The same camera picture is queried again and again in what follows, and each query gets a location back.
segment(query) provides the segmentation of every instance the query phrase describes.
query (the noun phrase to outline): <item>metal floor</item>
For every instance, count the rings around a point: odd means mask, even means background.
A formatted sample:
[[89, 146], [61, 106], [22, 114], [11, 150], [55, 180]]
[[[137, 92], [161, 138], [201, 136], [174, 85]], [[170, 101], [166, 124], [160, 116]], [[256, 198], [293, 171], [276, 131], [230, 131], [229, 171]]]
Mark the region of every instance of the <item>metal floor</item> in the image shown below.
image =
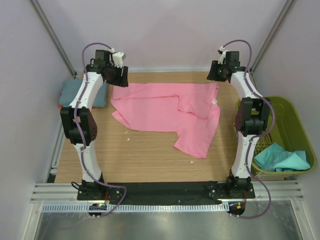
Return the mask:
[[[261, 213], [267, 204], [248, 201], [244, 216]], [[290, 201], [273, 201], [270, 210], [254, 220], [236, 219], [226, 212], [116, 213], [95, 220], [87, 213], [42, 213], [35, 237], [35, 240], [216, 239], [303, 238]]]

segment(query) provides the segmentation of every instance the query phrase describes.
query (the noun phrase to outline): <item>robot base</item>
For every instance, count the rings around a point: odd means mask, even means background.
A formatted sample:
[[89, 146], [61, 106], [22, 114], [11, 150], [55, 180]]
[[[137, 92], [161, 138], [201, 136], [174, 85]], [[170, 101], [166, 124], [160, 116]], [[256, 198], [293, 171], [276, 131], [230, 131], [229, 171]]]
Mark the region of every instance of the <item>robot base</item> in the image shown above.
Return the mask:
[[[99, 182], [105, 182], [102, 174]], [[105, 200], [106, 192], [107, 187], [96, 182], [82, 180], [81, 185], [78, 186], [78, 195], [76, 199], [79, 201]]]
[[225, 182], [210, 182], [209, 190], [210, 198], [214, 200], [256, 198], [251, 178], [234, 177], [231, 171]]

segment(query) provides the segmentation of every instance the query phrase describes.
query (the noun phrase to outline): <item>white wall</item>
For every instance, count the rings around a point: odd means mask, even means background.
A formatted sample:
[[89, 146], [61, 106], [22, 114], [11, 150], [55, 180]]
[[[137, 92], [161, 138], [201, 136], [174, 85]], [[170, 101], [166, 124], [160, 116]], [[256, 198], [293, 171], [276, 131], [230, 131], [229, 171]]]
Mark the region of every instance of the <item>white wall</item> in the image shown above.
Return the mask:
[[[320, 160], [320, 1], [298, 0], [255, 71], [265, 95], [290, 99]], [[298, 177], [320, 239], [320, 168]]]
[[[246, 39], [254, 54], [285, 0], [38, 0], [77, 71], [81, 52], [103, 42], [125, 52], [129, 71], [205, 70], [217, 49]], [[241, 61], [248, 60], [247, 46]], [[95, 47], [87, 52], [94, 56]]]
[[0, 239], [21, 240], [44, 182], [70, 74], [26, 0], [0, 4]]

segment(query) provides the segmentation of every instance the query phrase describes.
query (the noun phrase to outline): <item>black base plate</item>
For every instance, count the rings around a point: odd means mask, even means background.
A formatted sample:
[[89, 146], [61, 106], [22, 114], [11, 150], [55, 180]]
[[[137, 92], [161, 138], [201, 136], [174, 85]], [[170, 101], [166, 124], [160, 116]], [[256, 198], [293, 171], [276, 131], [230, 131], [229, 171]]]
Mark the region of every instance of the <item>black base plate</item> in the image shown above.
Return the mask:
[[[127, 193], [122, 205], [212, 205], [221, 204], [223, 199], [243, 199], [243, 191], [228, 193], [225, 182], [113, 182], [110, 185], [125, 186]], [[247, 199], [254, 199], [255, 192], [250, 184]], [[106, 187], [102, 191], [78, 193], [78, 200], [105, 200], [106, 192], [111, 204], [117, 204], [124, 194], [120, 188]]]

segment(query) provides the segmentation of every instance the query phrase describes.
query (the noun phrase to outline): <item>folded towel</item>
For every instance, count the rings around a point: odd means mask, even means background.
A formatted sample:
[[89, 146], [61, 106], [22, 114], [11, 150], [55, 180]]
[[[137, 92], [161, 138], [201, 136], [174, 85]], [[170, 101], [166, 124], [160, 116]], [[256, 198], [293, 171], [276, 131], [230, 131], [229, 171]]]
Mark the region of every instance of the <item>folded towel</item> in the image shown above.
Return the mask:
[[137, 131], [176, 132], [174, 147], [205, 159], [216, 133], [220, 108], [216, 83], [130, 83], [114, 87], [112, 116]]
[[[69, 106], [69, 104], [75, 99], [80, 86], [82, 84], [81, 79], [70, 79], [63, 82], [62, 92], [59, 99], [59, 105], [64, 107]], [[95, 99], [93, 101], [92, 107], [94, 108], [104, 108], [107, 105], [106, 95], [107, 95], [107, 86], [106, 82], [98, 90]]]
[[268, 172], [292, 172], [310, 168], [305, 151], [285, 151], [277, 143], [260, 152], [254, 161], [259, 168]]

